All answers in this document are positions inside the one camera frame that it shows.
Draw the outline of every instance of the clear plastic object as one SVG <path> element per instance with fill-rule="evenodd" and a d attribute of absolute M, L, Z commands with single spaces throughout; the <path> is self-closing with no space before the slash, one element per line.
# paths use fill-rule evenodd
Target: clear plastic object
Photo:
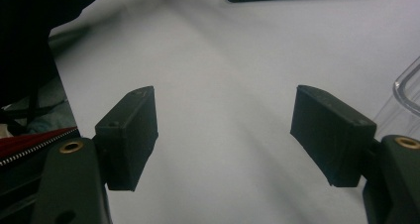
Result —
<path fill-rule="evenodd" d="M 403 135 L 420 140 L 420 57 L 394 82 L 391 96 L 374 118 L 376 139 Z"/>

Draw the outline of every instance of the white surface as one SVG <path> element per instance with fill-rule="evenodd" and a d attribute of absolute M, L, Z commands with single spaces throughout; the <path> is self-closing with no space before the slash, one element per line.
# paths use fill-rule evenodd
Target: white surface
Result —
<path fill-rule="evenodd" d="M 359 188 L 330 187 L 289 135 L 295 88 L 370 118 L 420 54 L 420 0 L 98 0 L 55 30 L 82 134 L 129 91 L 156 90 L 159 138 L 114 223 L 366 223 Z"/>

